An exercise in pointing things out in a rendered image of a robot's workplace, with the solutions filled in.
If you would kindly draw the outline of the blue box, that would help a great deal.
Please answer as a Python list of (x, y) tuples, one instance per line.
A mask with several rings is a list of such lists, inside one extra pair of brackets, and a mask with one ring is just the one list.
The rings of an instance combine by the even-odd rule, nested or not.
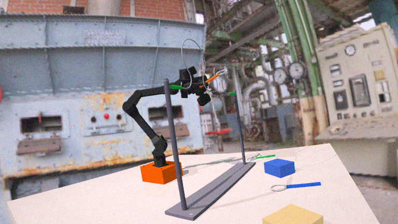
[(264, 162), (264, 170), (266, 174), (283, 178), (295, 173), (294, 161), (283, 159), (274, 159)]

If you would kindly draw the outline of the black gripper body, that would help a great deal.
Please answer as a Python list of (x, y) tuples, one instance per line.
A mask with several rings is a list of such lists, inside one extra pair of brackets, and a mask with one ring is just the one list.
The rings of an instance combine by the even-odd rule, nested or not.
[[(197, 73), (195, 67), (194, 67), (194, 66), (193, 66), (193, 67), (190, 67), (190, 68), (188, 68), (188, 70), (189, 70), (189, 72), (190, 72), (190, 74), (191, 74), (192, 80), (195, 79), (194, 76), (193, 76), (194, 74)], [(190, 82), (188, 82), (188, 83), (185, 84), (185, 86), (184, 86), (185, 88), (188, 88), (188, 87), (190, 86), (190, 83), (191, 83), (191, 78), (190, 78), (189, 72), (188, 72), (187, 70), (183, 71), (183, 75), (184, 75), (185, 79), (188, 79), (188, 78), (189, 78), (189, 80), (190, 80)], [(184, 89), (184, 90), (185, 90), (185, 92), (186, 92), (188, 95), (190, 95), (191, 93), (192, 93), (192, 94), (196, 94), (195, 90), (197, 90), (198, 88), (199, 88), (199, 86), (198, 86), (198, 87), (193, 87), (192, 84), (191, 84), (190, 88)], [(196, 94), (196, 96), (197, 96), (197, 94)], [(211, 98), (210, 98), (209, 94), (207, 94), (207, 93), (205, 93), (205, 94), (202, 93), (202, 94), (200, 95), (200, 97), (197, 99), (197, 101), (198, 101), (198, 103), (199, 103), (200, 106), (204, 106), (204, 105), (206, 105), (208, 102), (211, 101)]]

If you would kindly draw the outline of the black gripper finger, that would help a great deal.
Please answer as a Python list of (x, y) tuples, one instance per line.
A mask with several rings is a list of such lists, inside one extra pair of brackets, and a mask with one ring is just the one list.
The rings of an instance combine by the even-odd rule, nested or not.
[[(206, 85), (208, 82), (204, 81), (204, 84)], [(192, 86), (193, 87), (198, 87), (198, 86), (203, 86), (203, 81), (201, 80), (200, 76), (192, 80)]]
[(206, 91), (206, 88), (204, 86), (195, 90), (195, 92), (198, 96), (201, 95), (202, 93), (204, 93), (205, 91)]

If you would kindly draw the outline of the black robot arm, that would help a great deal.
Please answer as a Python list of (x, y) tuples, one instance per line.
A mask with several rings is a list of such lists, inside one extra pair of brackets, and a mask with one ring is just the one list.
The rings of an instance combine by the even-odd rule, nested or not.
[[(176, 85), (180, 86), (181, 81), (182, 81), (182, 87), (184, 88), (185, 84), (190, 82), (189, 78), (185, 79), (183, 75), (183, 71), (186, 69), (180, 69), (179, 70), (179, 79), (175, 82), (169, 83), (170, 85)], [(154, 165), (155, 167), (163, 167), (167, 166), (168, 164), (166, 163), (165, 159), (165, 154), (164, 151), (167, 148), (167, 140), (164, 139), (164, 137), (158, 136), (155, 131), (149, 126), (149, 124), (143, 119), (143, 117), (139, 114), (139, 111), (136, 107), (138, 104), (139, 100), (141, 97), (144, 96), (152, 96), (152, 95), (158, 95), (158, 94), (165, 94), (164, 90), (164, 85), (160, 87), (155, 87), (155, 88), (150, 88), (150, 89), (143, 89), (143, 90), (136, 90), (134, 94), (131, 95), (131, 97), (124, 102), (122, 105), (122, 109), (124, 110), (125, 113), (130, 115), (136, 122), (137, 124), (142, 128), (142, 130), (148, 135), (148, 137), (151, 139), (155, 149), (153, 150), (153, 159), (154, 159)]]

